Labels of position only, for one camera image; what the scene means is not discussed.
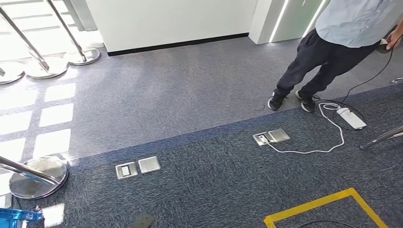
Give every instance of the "hand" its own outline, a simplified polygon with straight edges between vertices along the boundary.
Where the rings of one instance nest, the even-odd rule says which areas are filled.
[[[393,47],[397,47],[400,44],[402,33],[398,31],[393,31],[391,34],[388,36],[386,41],[388,41],[388,46],[386,46],[386,50],[389,50]]]

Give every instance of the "white cable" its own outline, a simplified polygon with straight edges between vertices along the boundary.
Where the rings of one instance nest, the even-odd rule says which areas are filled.
[[[339,146],[344,145],[343,130],[341,129],[341,127],[340,127],[339,125],[335,124],[331,119],[329,119],[329,118],[323,113],[323,110],[322,110],[322,107],[323,107],[324,109],[327,109],[327,110],[338,110],[338,109],[340,109],[341,107],[340,107],[338,104],[334,104],[334,103],[320,103],[318,106],[319,106],[319,110],[320,110],[320,113],[322,114],[322,116],[323,116],[325,119],[327,119],[330,123],[332,123],[334,126],[336,126],[336,127],[340,130],[340,138],[341,138],[341,141],[342,141],[341,144],[330,148],[330,150],[328,150],[328,151],[299,152],[299,151],[279,151],[279,150],[277,150],[273,145],[271,145],[270,142],[269,142],[266,138],[265,138],[265,140],[266,140],[265,143],[267,143],[267,145],[269,145],[271,148],[273,148],[275,151],[277,151],[277,152],[279,152],[279,153],[303,153],[303,154],[313,153],[313,152],[329,153],[329,152],[331,152],[334,148],[337,148],[337,147],[339,147]]]

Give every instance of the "yellow tape line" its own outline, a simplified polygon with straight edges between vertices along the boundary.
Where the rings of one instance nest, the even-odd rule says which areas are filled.
[[[374,221],[375,224],[379,226],[379,228],[388,228],[388,226],[381,220],[381,218],[372,210],[369,205],[364,201],[364,199],[358,194],[358,192],[353,189],[347,189],[351,196],[357,201],[357,203],[361,206],[361,208],[366,212],[366,214]]]
[[[276,228],[274,223],[277,221],[292,217],[308,210],[312,210],[336,200],[341,200],[349,196],[352,196],[357,201],[361,208],[368,214],[368,216],[375,222],[375,224],[379,226],[379,228],[387,228],[385,223],[377,216],[377,214],[375,214],[375,212],[368,206],[368,204],[363,200],[363,198],[354,188],[349,188],[340,192],[336,192],[334,194],[301,204],[299,206],[278,212],[276,214],[268,215],[265,217],[264,223],[268,228]]]

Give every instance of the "gray carpet tile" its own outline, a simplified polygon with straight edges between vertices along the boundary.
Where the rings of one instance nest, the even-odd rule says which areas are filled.
[[[256,145],[253,134],[277,128],[291,137],[276,145],[283,150],[310,151],[339,143],[337,129],[326,120],[291,109],[186,134],[191,141],[185,143],[177,136],[73,161],[72,176],[58,192],[22,203],[27,208],[64,203],[59,227],[125,228],[146,212],[155,216],[153,228],[265,228],[267,215],[352,187],[388,227],[398,228],[403,223],[402,140],[367,151],[359,145],[401,124],[394,115],[402,110],[402,95],[402,85],[396,85],[349,97],[368,128],[344,131],[346,145],[331,153],[283,154]],[[340,117],[335,120],[343,123]],[[117,164],[149,156],[158,157],[161,170],[116,178]],[[283,219],[276,226],[292,228],[315,219],[377,227],[351,197]]]
[[[0,115],[32,111],[32,117],[29,129],[1,135],[0,142],[25,138],[26,160],[33,156],[39,134],[71,129],[65,152],[76,159],[266,115],[272,111],[255,110],[266,105],[297,44],[291,40],[255,45],[239,38],[116,57],[103,51],[98,62],[70,66],[61,77],[24,78],[2,86]],[[385,73],[353,93],[388,86],[401,76],[402,55],[401,48],[396,50]],[[387,55],[373,53],[319,95],[343,96],[386,60]],[[45,101],[54,88],[64,92]],[[43,108],[66,104],[74,105],[70,122],[39,127]],[[284,110],[298,106],[296,99],[288,99]]]

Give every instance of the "person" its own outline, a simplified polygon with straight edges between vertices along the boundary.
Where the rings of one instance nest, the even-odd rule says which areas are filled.
[[[318,17],[315,28],[297,47],[297,57],[289,65],[268,101],[279,110],[284,98],[305,74],[321,66],[316,76],[296,91],[301,107],[314,112],[313,95],[323,91],[338,75],[358,65],[378,47],[403,13],[403,0],[331,0]],[[387,49],[398,45],[403,35],[403,19],[391,32]]]

